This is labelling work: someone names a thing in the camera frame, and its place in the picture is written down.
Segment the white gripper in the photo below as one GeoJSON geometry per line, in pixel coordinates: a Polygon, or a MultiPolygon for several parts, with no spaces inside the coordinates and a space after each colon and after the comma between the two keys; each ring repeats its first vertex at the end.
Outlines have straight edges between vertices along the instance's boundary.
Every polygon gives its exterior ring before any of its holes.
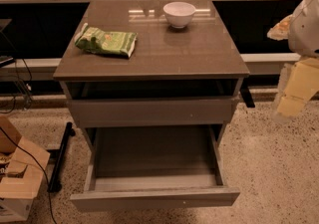
{"type": "Polygon", "coordinates": [[[288,39],[291,51],[314,57],[285,64],[281,70],[272,118],[285,123],[297,117],[319,92],[319,60],[315,59],[319,57],[319,0],[302,0],[292,16],[272,27],[267,37],[276,41],[288,39]]]}

